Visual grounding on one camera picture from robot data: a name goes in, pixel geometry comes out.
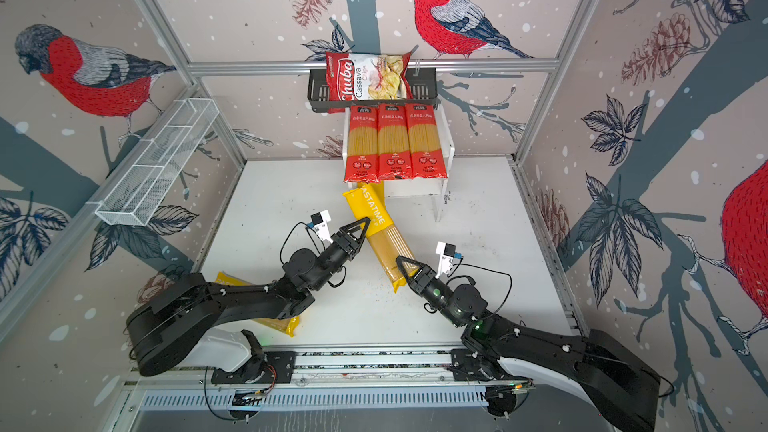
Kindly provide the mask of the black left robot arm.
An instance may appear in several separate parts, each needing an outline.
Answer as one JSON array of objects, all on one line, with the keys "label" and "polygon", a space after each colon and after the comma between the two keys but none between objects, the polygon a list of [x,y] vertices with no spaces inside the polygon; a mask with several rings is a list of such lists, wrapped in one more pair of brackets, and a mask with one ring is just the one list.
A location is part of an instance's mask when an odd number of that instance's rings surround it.
[{"label": "black left robot arm", "polygon": [[151,377],[176,367],[216,326],[300,315],[314,302],[313,293],[360,252],[370,224],[362,218],[340,227],[320,254],[297,250],[283,264],[283,276],[266,285],[223,285],[206,281],[200,273],[179,279],[126,320],[130,356],[139,373]]}]

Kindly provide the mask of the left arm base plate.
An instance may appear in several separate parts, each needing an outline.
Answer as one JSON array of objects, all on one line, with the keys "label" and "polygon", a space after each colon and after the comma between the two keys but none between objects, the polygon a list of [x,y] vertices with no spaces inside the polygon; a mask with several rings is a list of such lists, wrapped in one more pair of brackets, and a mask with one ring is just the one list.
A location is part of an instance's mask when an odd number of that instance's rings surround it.
[{"label": "left arm base plate", "polygon": [[291,382],[297,359],[294,351],[265,351],[249,330],[235,334],[245,340],[247,359],[232,371],[216,368],[211,382],[215,385],[288,384]]}]

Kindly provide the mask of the yellow spaghetti bag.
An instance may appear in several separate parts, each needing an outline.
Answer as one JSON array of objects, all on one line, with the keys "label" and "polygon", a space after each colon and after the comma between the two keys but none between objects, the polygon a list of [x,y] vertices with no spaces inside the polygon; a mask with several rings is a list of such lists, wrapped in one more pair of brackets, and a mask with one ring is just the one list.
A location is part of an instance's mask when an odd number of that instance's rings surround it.
[{"label": "yellow spaghetti bag", "polygon": [[350,189],[344,192],[343,196],[356,219],[363,217],[371,219],[366,239],[390,280],[394,291],[397,292],[397,278],[400,276],[401,270],[396,265],[396,258],[403,255],[415,259],[405,238],[369,184]]},{"label": "yellow spaghetti bag", "polygon": [[[237,277],[226,274],[225,272],[219,272],[217,274],[215,282],[218,284],[228,285],[228,286],[251,286],[250,282],[241,280]],[[289,337],[294,337],[296,329],[301,323],[301,317],[296,316],[290,319],[261,318],[261,319],[254,319],[254,322],[257,322],[263,326],[266,326],[268,328],[281,332]]]},{"label": "yellow spaghetti bag", "polygon": [[369,184],[369,187],[376,193],[382,205],[386,205],[385,185],[383,182]]}]

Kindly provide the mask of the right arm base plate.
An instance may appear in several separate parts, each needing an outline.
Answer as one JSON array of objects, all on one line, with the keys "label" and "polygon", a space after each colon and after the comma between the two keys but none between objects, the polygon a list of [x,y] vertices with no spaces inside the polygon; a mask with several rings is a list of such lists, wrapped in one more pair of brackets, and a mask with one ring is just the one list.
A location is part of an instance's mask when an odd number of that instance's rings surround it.
[{"label": "right arm base plate", "polygon": [[452,373],[455,381],[502,381],[532,384],[530,378],[511,375],[497,361],[485,358],[468,349],[452,349],[450,351],[450,364],[446,369]]}]

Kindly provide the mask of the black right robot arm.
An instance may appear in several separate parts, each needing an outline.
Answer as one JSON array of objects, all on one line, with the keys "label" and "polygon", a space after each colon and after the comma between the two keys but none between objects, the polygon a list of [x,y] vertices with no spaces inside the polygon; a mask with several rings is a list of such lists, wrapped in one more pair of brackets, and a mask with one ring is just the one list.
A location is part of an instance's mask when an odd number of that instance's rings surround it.
[{"label": "black right robot arm", "polygon": [[652,431],[661,377],[613,337],[558,335],[493,313],[472,281],[450,287],[427,264],[396,260],[409,288],[462,329],[450,371],[466,381],[522,380],[580,398],[619,431]]}]

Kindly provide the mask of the red spaghetti bag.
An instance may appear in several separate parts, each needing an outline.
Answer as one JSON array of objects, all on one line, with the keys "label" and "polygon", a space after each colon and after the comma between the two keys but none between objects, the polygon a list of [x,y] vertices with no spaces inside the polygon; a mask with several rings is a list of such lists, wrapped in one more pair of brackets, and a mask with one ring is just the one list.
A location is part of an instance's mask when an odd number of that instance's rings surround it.
[{"label": "red spaghetti bag", "polygon": [[426,104],[405,106],[408,139],[414,178],[448,177],[434,108]]},{"label": "red spaghetti bag", "polygon": [[379,106],[378,177],[380,180],[413,178],[406,115],[402,106]]},{"label": "red spaghetti bag", "polygon": [[344,180],[378,183],[378,109],[353,106],[349,118]]}]

